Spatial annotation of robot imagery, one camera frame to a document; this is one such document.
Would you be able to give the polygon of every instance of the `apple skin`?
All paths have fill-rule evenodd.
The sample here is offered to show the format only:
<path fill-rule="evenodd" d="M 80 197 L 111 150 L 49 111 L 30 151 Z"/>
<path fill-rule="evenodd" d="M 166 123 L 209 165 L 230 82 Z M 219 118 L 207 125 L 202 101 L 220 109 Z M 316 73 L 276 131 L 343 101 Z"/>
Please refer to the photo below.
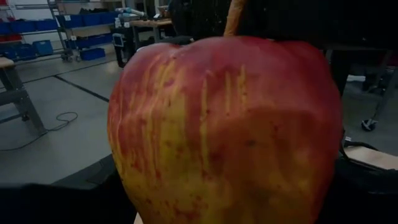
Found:
<path fill-rule="evenodd" d="M 299 41 L 154 44 L 109 102 L 113 157 L 145 224 L 314 223 L 342 129 L 328 63 Z"/>

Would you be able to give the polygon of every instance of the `cart wheel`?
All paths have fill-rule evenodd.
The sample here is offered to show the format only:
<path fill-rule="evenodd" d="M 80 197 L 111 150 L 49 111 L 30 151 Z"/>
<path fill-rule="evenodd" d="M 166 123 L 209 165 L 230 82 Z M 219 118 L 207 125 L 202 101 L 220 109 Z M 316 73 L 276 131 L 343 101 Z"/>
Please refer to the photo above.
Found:
<path fill-rule="evenodd" d="M 28 121 L 28 120 L 30 120 L 30 118 L 27 114 L 22 116 L 22 121 Z"/>
<path fill-rule="evenodd" d="M 361 122 L 362 130 L 364 131 L 373 131 L 376 128 L 377 121 L 373 121 L 372 119 L 366 119 Z"/>

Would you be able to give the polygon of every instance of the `concrete floor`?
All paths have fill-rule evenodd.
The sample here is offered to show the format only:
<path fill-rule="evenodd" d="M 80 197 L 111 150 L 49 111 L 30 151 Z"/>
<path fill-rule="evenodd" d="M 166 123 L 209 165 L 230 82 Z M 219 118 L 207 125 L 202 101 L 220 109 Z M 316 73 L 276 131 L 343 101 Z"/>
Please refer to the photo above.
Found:
<path fill-rule="evenodd" d="M 107 102 L 51 76 L 60 74 L 69 82 L 109 98 L 121 71 L 114 59 L 114 55 L 109 55 L 91 62 L 49 60 L 18 66 L 19 75 L 26 82 L 25 87 L 46 128 L 59 124 L 55 120 L 59 113 L 75 111 L 79 117 L 67 128 L 52 132 L 21 150 L 0 152 L 0 183 L 51 184 L 111 153 L 106 135 Z M 394 135 L 398 127 L 398 119 L 394 117 L 398 111 L 396 98 L 390 100 L 377 129 L 371 133 L 364 132 L 360 122 L 372 115 L 376 102 L 347 93 L 343 105 L 344 124 L 353 140 L 367 142 L 398 156 L 398 138 Z M 0 107 L 0 117 L 12 110 L 12 105 Z M 0 150 L 35 138 L 30 123 L 20 119 L 0 125 L 0 133 Z"/>

